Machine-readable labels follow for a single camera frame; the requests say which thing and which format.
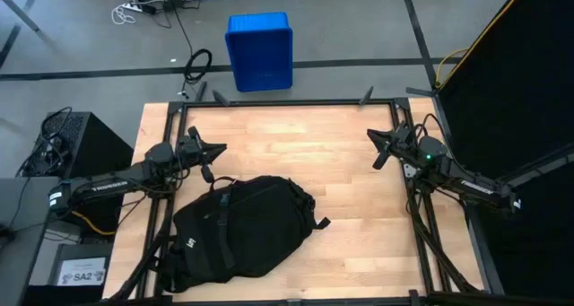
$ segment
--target gray floor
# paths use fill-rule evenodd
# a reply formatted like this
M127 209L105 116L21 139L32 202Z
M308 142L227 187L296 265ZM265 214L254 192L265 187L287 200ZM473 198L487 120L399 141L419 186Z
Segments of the gray floor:
M173 14L171 30L137 13L136 24L114 25L111 9L125 1L35 0L29 15L42 32L23 26L0 74L184 65L188 49ZM413 0L430 55L444 57L470 46L505 1ZM404 0L210 0L180 16L194 47L209 48L214 64L227 65L229 16L275 11L289 15L295 61L421 57ZM15 23L0 4L0 45ZM406 86L429 88L423 66L296 69L293 87L276 92L239 93L231 73L208 74L205 80L234 100L359 98L371 85L374 96L390 98L405 96ZM92 111L134 145L143 105L180 100L181 82L178 74L0 82L0 177L11 177L30 152L48 111L64 106Z

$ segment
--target blue plastic crate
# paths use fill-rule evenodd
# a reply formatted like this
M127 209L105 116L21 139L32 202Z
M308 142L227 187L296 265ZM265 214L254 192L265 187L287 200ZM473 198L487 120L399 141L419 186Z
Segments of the blue plastic crate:
M293 85L293 31L286 13L232 15L225 41L238 91Z

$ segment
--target wooden table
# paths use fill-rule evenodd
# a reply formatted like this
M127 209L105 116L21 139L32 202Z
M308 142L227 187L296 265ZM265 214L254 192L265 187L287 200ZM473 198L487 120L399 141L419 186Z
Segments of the wooden table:
M434 112L429 99L410 102L415 124ZM167 106L145 105L134 162L161 142ZM391 157L383 170L371 167L378 154L366 130L392 128L388 105L191 109L187 126L196 126L208 143L228 144L213 164L216 177L291 178L317 200L316 218L327 216L332 223L313 232L270 274L202 284L174 295L174 302L396 297L409 289L424 294L401 166ZM434 123L427 128L440 138ZM176 195L176 211L207 189L199 169L193 169ZM126 195L125 201L139 197ZM445 252L471 284L482 288L460 205L441 194L432 198ZM142 256L150 204L142 202L117 231L104 297L119 289ZM434 257L430 262L439 287Z

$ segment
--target black metal frame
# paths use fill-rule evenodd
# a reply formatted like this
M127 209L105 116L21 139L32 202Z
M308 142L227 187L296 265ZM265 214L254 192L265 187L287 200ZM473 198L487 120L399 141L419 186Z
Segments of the black metal frame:
M359 99L355 100L311 100L311 101L232 101L230 103L230 107L268 107L268 106L317 106L317 105L359 105ZM406 119L407 126L413 127L413 116L411 114L408 99L406 98L399 98L399 99L371 99L366 103L367 105L381 105L386 104L389 105L390 113L391 113L391 120L393 123L393 128L396 129L399 126L400 117L399 117L399 110L402 110L404 113L404 117ZM164 129L163 141L170 141L171 131L173 127L173 119L175 118L176 114L179 113L179 126L178 126L178 137L181 137L185 134L186 129L186 117L187 112L189 109L192 108L220 108L222 107L221 103L218 102L170 102L168 106L168 116L166 120L166 125ZM434 283L432 282L431 276L431 266L429 262L429 256L427 254L425 242L430 245L431 250L437 255L437 266L440 275L440 281L442 289L445 292L450 292L450 281L448 273L457 273L456 269L448 260L448 257L441 251L440 246L440 236L439 236L439 229L436 223L436 217L434 214L433 205L431 202L431 198L429 196L423 196L422 202L425 204L426 210L426 217L428 223L430 225L430 229L424 229L426 231L417 231L417 226L421 229L422 218L420 217L418 211L418 204L415 198L415 190L413 187L413 183L404 177L404 183L406 186L407 191L407 200L408 204L411 207L411 217L413 219L413 228L415 229L415 241L416 247L418 250L419 262L421 266L421 273L422 273L422 280L424 283L425 291L427 294L436 292L434 289ZM174 200L170 199L167 200L166 206L166 213L173 211L173 204ZM159 209L159 201L153 201L152 207L150 210L149 222L146 231L145 237L145 245L144 251L149 249L151 242L153 240L153 234L155 232L155 224L157 221L157 214ZM160 249L160 258L165 255L167 250L167 243ZM162 294L162 289L158 285L159 277L156 277L155 286L154 286L154 297L159 297ZM147 286L147 274L144 274L140 283L137 286L136 291L136 298L144 298L145 296L145 287ZM417 305L422 304L425 298L420 298L416 291L410 291L409 297L389 297L389 298L360 298L360 299L329 299L329 300L305 300L305 304L314 304L314 305L336 305L336 304L344 304L344 305L363 305L363 304L377 304L377 305ZM302 301L252 301L252 302L183 302L178 303L181 305L235 305L235 304L253 304L253 305L296 305L301 304Z

